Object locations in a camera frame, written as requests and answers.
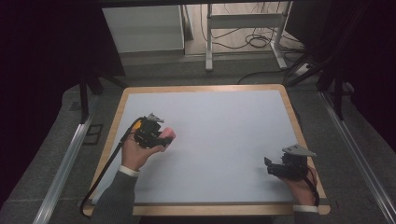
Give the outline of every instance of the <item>table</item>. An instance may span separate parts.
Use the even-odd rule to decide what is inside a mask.
[[[284,109],[285,109],[285,114],[287,117],[289,117],[289,120],[286,120],[290,124],[290,127],[292,129],[293,134],[295,135],[295,139],[298,144],[300,144],[303,147],[306,147],[306,143],[304,141],[303,134],[300,130],[298,121],[293,113],[289,97],[284,89],[283,86],[281,85],[246,85],[246,86],[234,86],[234,85],[229,85],[229,86],[184,86],[184,87],[144,87],[144,88],[128,88],[124,91],[121,99],[120,99],[120,104],[118,107],[118,110],[116,112],[116,116],[114,118],[113,124],[111,126],[105,148],[102,154],[102,157],[99,161],[96,174],[93,180],[96,180],[97,176],[101,172],[102,168],[106,164],[106,161],[110,155],[110,151],[114,146],[115,141],[118,141],[118,137],[116,135],[119,127],[125,124],[122,124],[121,121],[124,120],[125,118],[122,117],[124,111],[127,110],[126,105],[128,103],[128,98],[130,94],[134,95],[139,95],[143,94],[145,96],[145,93],[161,93],[161,94],[166,94],[166,93],[182,93],[184,95],[192,94],[192,93],[204,93],[207,95],[212,94],[212,96],[215,96],[217,93],[224,93],[228,92],[227,94],[256,94],[256,93],[261,93],[261,92],[271,92],[271,93],[279,93],[280,99],[283,103]],[[308,159],[308,164],[312,167],[314,166],[314,163],[312,160],[309,158]],[[262,175],[268,175],[266,173],[266,169],[262,163],[262,170],[263,173]],[[139,177],[139,181],[141,178],[144,178],[145,175],[149,175],[148,171],[143,170],[142,175]],[[263,203],[263,202],[252,202],[252,203],[247,203],[247,202],[241,202],[241,203],[236,203],[236,202],[223,202],[221,201],[220,203],[204,203],[204,202],[197,202],[197,203],[141,203],[139,204],[139,198],[138,196],[140,195],[139,192],[139,187],[136,185],[136,204],[134,208],[134,215],[136,216],[263,216],[263,215],[291,215],[293,213],[292,211],[292,202],[288,203],[280,203],[280,202],[269,202],[269,203]],[[325,192],[323,190],[323,187],[320,183],[320,179],[318,178],[318,193],[321,199],[326,199]],[[85,207],[85,213],[90,214],[92,212],[92,206],[86,206]],[[327,204],[322,204],[319,206],[319,212],[324,215],[328,214],[330,212],[330,206]]]

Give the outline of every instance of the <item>wooden frame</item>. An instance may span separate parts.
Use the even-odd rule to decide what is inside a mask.
[[[124,90],[120,99],[115,118],[110,128],[105,147],[99,160],[92,183],[99,176],[105,166],[113,143],[120,120],[124,111],[125,103],[131,93],[159,93],[159,92],[192,92],[192,91],[279,91],[290,118],[291,126],[296,135],[298,144],[307,147],[301,132],[298,120],[292,109],[289,96],[282,85],[226,85],[226,86],[177,86],[177,87],[137,87]],[[308,165],[315,167],[311,158],[308,158]],[[318,193],[321,199],[326,199],[326,194],[318,177]],[[321,215],[330,213],[330,206],[323,204],[318,207]],[[92,213],[93,206],[86,205],[84,212],[87,215]],[[292,215],[292,204],[241,204],[241,205],[147,205],[135,206],[135,216],[271,216],[271,215]]]

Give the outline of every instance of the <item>right hand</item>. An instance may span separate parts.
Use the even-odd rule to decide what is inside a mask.
[[[308,166],[308,169],[311,172],[308,171],[306,177],[316,187],[318,184],[317,171],[310,166]],[[299,181],[293,181],[286,178],[279,178],[279,179],[281,179],[283,182],[285,182],[286,185],[288,185],[291,193],[293,194],[294,198],[297,201],[297,204],[311,205],[311,206],[315,205],[315,196],[303,179]]]

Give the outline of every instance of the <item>sleeve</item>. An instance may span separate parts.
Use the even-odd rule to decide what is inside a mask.
[[[91,223],[133,223],[136,181],[137,176],[126,174],[120,169],[95,205]]]
[[[316,206],[294,205],[294,224],[318,224],[319,213]]]

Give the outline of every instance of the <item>cable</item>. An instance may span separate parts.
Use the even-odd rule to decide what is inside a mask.
[[[93,194],[93,192],[96,190],[96,188],[98,187],[100,181],[102,180],[103,176],[105,175],[108,167],[110,166],[111,162],[114,161],[114,159],[116,158],[117,154],[119,153],[120,149],[123,146],[123,143],[125,142],[126,138],[128,137],[129,134],[131,134],[131,130],[132,128],[136,125],[136,123],[139,121],[140,119],[137,119],[134,121],[134,123],[131,125],[131,127],[128,128],[128,130],[125,132],[124,136],[121,138],[119,144],[117,145],[116,149],[114,149],[113,153],[111,154],[110,158],[108,159],[105,167],[103,168],[102,172],[99,174],[98,178],[96,179],[95,183],[92,185],[91,189],[88,191],[87,195],[85,195],[84,199],[81,202],[81,205],[79,206],[79,212],[87,218],[91,218],[90,216],[85,215],[84,213],[84,205],[85,203],[90,199],[91,195]]]
[[[202,36],[204,37],[204,40],[207,41],[207,39],[206,39],[206,37],[205,37],[205,33],[204,33],[204,26],[203,26],[203,23],[202,23],[202,5],[200,5],[200,21],[201,21],[201,32],[202,32]],[[228,34],[230,34],[230,33],[233,33],[233,32],[235,32],[235,31],[237,31],[237,30],[240,30],[240,29],[241,29],[241,28],[238,28],[238,29],[232,30],[232,31],[229,32],[229,33],[226,33],[226,34],[220,35],[220,36],[216,36],[216,37],[214,37],[214,36],[212,35],[212,37],[214,37],[214,38],[220,38],[220,37],[223,37],[223,36],[225,36],[225,35],[228,35]],[[256,28],[254,29],[253,34],[247,35],[247,36],[245,37],[246,44],[243,45],[243,46],[239,46],[239,47],[230,47],[230,46],[226,46],[226,45],[224,45],[224,44],[220,44],[220,43],[218,43],[218,42],[212,42],[212,44],[214,44],[214,45],[220,45],[220,46],[223,46],[224,48],[227,48],[227,49],[241,49],[241,48],[244,48],[244,47],[247,46],[247,45],[250,45],[250,46],[252,46],[253,48],[258,49],[258,48],[264,48],[264,47],[266,47],[267,45],[269,45],[270,42],[272,41],[272,38],[273,38],[273,36],[274,36],[274,33],[271,34],[271,38],[268,38],[268,37],[266,37],[266,36],[264,36],[264,35],[254,35],[255,30],[256,30]],[[255,44],[252,43],[253,40],[261,40],[261,41],[264,41],[265,43],[264,43],[264,45],[262,45],[262,46],[258,46],[258,45],[255,45]]]
[[[279,49],[280,51],[284,52],[296,52],[296,53],[305,53],[305,52],[311,52],[312,50],[306,50],[306,49],[290,49],[288,47],[285,47],[283,45],[279,44]]]
[[[256,6],[253,9],[251,9],[250,13],[253,13],[255,8],[259,8],[259,3],[256,3]]]
[[[292,59],[288,58],[288,56],[286,56],[287,54],[290,54],[290,53],[300,53],[300,52],[293,52],[293,51],[283,52],[283,58],[285,58],[286,60],[288,60],[291,63],[297,62],[297,60],[292,60]]]
[[[230,14],[230,12],[228,11],[227,7],[225,7],[225,3],[224,3],[224,9],[228,12],[228,14]]]
[[[270,7],[270,5],[271,5],[271,2],[268,3],[268,6],[267,6],[267,13],[268,13],[268,8]]]
[[[315,181],[314,173],[311,171],[311,169],[309,169],[309,167],[307,165],[303,165],[303,167],[306,168],[311,173],[312,178],[314,179],[315,185],[308,179],[308,177],[306,177],[306,175],[304,175],[300,172],[299,167],[296,164],[294,164],[294,162],[291,162],[290,160],[287,160],[287,161],[289,162],[289,164],[291,164],[294,167],[294,172],[296,174],[300,175],[300,177],[305,181],[305,183],[311,189],[311,192],[315,197],[315,206],[318,207],[320,198],[319,198],[319,194],[318,194],[317,182]]]
[[[217,39],[217,38],[220,38],[220,37],[224,37],[225,35],[229,35],[229,34],[235,32],[235,31],[238,31],[238,30],[240,30],[240,29],[241,29],[241,28],[234,29],[233,31],[230,31],[230,32],[228,32],[228,33],[226,33],[226,34],[224,34],[224,35],[219,35],[219,36],[213,36],[213,34],[211,34],[211,35],[212,35],[213,38]]]
[[[300,63],[300,61],[302,61],[302,60],[306,57],[306,55],[308,55],[308,53],[303,54],[303,55],[296,61],[296,63],[294,63],[291,67],[289,67],[289,68],[287,68],[287,69],[284,69],[284,70],[277,70],[277,71],[262,71],[262,72],[255,72],[255,73],[247,74],[247,75],[245,75],[245,76],[239,78],[239,80],[236,82],[236,85],[240,85],[240,84],[241,84],[241,81],[242,81],[243,79],[247,78],[247,77],[252,77],[252,76],[256,76],[256,75],[260,75],[260,74],[268,74],[268,73],[282,73],[282,72],[288,72],[288,71],[290,71],[291,69],[294,69],[294,68]],[[285,76],[283,77],[282,84],[285,83],[285,80],[287,81],[287,76],[288,76],[288,73],[285,74]]]
[[[295,41],[295,42],[302,43],[300,40],[293,39],[293,38],[287,37],[287,36],[285,36],[285,35],[282,35],[282,37],[287,38],[287,39],[292,40],[292,41]]]
[[[277,3],[276,13],[279,10],[280,2]]]
[[[285,70],[263,71],[263,72],[250,73],[250,74],[247,74],[247,75],[245,75],[245,76],[239,78],[239,80],[236,82],[236,85],[240,85],[240,84],[241,84],[241,81],[242,81],[243,79],[247,78],[247,77],[252,77],[252,76],[256,76],[256,75],[260,75],[260,74],[267,74],[267,73],[282,73],[282,72],[286,72],[286,71],[288,71],[288,70],[289,70],[289,68],[288,68],[288,69],[285,69]]]

